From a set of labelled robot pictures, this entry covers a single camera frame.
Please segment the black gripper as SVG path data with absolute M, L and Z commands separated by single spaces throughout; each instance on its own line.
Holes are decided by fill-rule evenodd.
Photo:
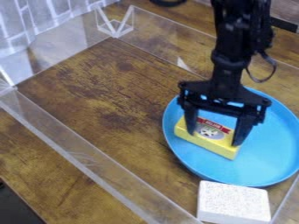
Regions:
M 271 101 L 244 88 L 240 83 L 243 70 L 248 69 L 248 59 L 229 60 L 219 53 L 211 54 L 212 76 L 204 81 L 180 81 L 177 86 L 179 105 L 184 111 L 187 131 L 196 129 L 197 112 L 205 110 L 237 118 L 232 146 L 240 146 L 255 123 L 265 119 Z

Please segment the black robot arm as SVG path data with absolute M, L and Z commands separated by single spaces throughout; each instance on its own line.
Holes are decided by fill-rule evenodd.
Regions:
M 211 0 L 216 45 L 211 52 L 212 76 L 205 81 L 181 81 L 177 103 L 184 110 L 187 131 L 195 132 L 199 111 L 237 118 L 231 144 L 243 144 L 252 127 L 265 119 L 271 101 L 240 83 L 251 57 L 259 54 L 272 65 L 265 49 L 272 45 L 271 0 Z

